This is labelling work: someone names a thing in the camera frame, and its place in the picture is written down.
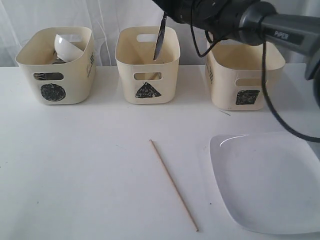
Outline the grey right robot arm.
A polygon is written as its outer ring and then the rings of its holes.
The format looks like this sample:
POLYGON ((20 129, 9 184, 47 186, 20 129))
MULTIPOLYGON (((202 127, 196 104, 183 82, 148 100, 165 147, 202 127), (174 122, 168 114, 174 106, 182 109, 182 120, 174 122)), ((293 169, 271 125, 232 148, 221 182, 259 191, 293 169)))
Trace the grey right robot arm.
POLYGON ((305 79, 320 77, 320 19, 280 14, 262 0, 156 0, 172 20, 210 34, 258 46, 264 41, 309 58, 305 79))

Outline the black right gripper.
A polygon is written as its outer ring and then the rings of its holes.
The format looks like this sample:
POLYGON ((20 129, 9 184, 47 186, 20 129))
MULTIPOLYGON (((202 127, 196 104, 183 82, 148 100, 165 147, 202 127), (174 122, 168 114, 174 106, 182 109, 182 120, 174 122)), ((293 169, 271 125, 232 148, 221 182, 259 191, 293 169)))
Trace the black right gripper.
POLYGON ((212 34, 214 40, 241 40, 243 0, 155 0, 172 20, 212 34))

